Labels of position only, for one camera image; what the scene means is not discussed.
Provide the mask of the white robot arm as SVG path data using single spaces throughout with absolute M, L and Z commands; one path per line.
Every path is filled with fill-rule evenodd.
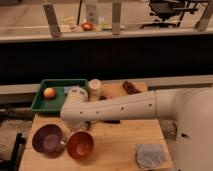
M 73 87 L 60 117 L 71 128 L 84 121 L 174 119 L 175 171 L 213 171 L 213 87 L 152 90 L 92 102 L 84 89 Z

